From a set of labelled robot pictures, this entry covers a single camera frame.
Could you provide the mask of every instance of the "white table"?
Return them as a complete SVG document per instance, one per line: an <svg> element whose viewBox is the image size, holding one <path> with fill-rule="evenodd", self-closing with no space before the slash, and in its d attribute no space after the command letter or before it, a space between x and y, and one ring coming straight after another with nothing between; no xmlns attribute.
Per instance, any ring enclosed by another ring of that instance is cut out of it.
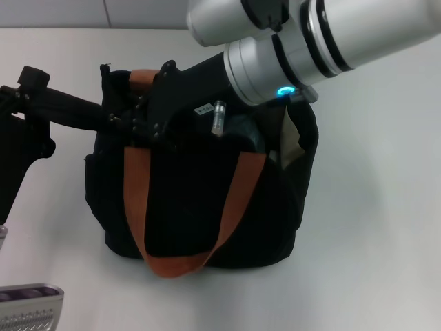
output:
<svg viewBox="0 0 441 331"><path fill-rule="evenodd" d="M99 102L99 64L185 69L222 48L186 32L0 30L0 84L24 65ZM104 244L85 202L94 134L52 125L26 175L0 284L62 287L59 330L441 330L441 39L316 86L320 145L293 255L259 270L156 278Z"/></svg>

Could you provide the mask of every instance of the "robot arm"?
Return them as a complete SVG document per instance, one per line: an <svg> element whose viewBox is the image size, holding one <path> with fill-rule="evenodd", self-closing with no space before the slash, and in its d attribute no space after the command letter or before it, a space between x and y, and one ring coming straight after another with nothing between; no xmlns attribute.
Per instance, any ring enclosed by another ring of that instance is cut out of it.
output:
<svg viewBox="0 0 441 331"><path fill-rule="evenodd" d="M306 0L295 18L286 17L286 8L286 1L190 1L190 32L203 46L228 43L225 70L247 105L306 88L441 32L441 0ZM265 10L269 19L256 20Z"/></svg>

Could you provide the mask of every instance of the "brown leather strap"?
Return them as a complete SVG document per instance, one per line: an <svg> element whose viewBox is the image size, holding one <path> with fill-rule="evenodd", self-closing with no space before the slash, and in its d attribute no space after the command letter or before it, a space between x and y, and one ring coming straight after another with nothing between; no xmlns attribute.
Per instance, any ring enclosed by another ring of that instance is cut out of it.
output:
<svg viewBox="0 0 441 331"><path fill-rule="evenodd" d="M241 153L225 201L216 245L210 252L190 257L157 258L145 249L145 224L150 185L151 152L144 148L127 147L124 155L124 204L127 222L136 245L145 261L159 276L173 278L201 268L225 244L240 223L260 174L266 155Z"/></svg>

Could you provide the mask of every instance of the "white cylindrical joint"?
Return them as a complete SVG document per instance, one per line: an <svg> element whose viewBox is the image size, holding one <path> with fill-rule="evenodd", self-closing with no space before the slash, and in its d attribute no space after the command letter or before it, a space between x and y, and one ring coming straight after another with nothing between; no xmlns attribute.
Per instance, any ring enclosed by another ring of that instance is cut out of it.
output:
<svg viewBox="0 0 441 331"><path fill-rule="evenodd" d="M352 68L441 32L440 0L325 0L325 12L334 41Z"/></svg>
<svg viewBox="0 0 441 331"><path fill-rule="evenodd" d="M202 46L222 45L260 33L241 0L191 0L187 26Z"/></svg>
<svg viewBox="0 0 441 331"><path fill-rule="evenodd" d="M281 88L294 87L280 65L271 36L227 45L224 62L233 89L250 106L274 100Z"/></svg>

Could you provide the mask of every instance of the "black bag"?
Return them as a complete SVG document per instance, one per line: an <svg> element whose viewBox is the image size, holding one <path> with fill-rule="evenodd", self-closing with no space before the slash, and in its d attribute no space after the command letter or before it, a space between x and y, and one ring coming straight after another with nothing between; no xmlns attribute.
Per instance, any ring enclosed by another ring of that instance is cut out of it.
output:
<svg viewBox="0 0 441 331"><path fill-rule="evenodd" d="M133 106L130 73L102 74L103 111L121 115ZM291 254L318 143L310 105L298 101L287 108L263 107L252 117L230 120L225 131L222 139L195 141L186 153L151 151L143 234L149 255L190 257L213 249L242 152L266 154L265 164L241 222L205 265L263 267ZM129 145L124 138L97 134L94 153L86 157L86 200L109 248L122 257L142 259L125 212L124 154Z"/></svg>

